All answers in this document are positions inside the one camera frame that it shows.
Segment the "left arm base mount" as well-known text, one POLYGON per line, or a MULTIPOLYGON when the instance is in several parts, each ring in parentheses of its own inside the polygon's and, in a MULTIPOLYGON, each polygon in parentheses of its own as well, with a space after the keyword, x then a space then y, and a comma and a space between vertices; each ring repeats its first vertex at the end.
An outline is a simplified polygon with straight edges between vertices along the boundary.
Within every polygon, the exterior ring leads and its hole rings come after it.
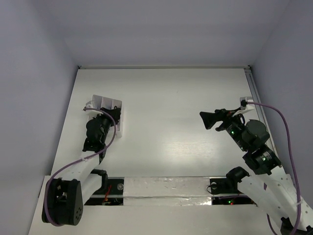
POLYGON ((99 169, 94 169, 91 175, 101 177, 101 187, 86 201, 86 206, 123 206, 123 177, 111 178, 105 170, 99 169))

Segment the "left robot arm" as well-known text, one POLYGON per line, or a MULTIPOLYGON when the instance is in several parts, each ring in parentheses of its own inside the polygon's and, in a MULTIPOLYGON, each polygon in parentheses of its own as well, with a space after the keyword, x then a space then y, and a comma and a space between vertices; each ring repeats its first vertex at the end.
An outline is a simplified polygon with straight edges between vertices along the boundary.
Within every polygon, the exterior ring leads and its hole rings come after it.
POLYGON ((97 169, 115 137, 106 141, 109 130, 117 132, 121 108, 85 107, 97 114, 86 124, 86 139, 79 159, 63 166, 51 175, 45 186, 42 221, 55 227, 76 226, 82 217, 84 204, 95 193, 108 189, 108 175, 97 169))

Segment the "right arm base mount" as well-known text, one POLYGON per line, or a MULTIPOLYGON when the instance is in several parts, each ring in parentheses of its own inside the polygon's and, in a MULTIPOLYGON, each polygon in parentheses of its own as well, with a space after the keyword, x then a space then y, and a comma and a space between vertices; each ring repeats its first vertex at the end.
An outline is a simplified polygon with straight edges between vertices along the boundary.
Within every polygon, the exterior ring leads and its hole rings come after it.
POLYGON ((224 177, 210 178, 206 190, 212 195, 212 205, 253 205, 252 199, 238 190, 238 183, 249 176, 249 173, 242 167, 230 170, 224 177))

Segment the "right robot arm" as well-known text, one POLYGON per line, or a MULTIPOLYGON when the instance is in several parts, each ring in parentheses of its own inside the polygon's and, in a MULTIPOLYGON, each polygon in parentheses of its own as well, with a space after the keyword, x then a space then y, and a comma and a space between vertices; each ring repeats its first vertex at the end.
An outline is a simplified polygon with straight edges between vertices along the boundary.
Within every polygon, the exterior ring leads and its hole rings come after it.
POLYGON ((200 112, 207 130, 217 122, 216 131, 226 131, 245 153, 243 160, 253 175, 242 167, 230 170, 225 186, 248 196, 280 228, 283 235, 311 235, 313 210, 299 194, 279 158, 267 145, 270 138, 259 120, 245 121, 241 109, 200 112))

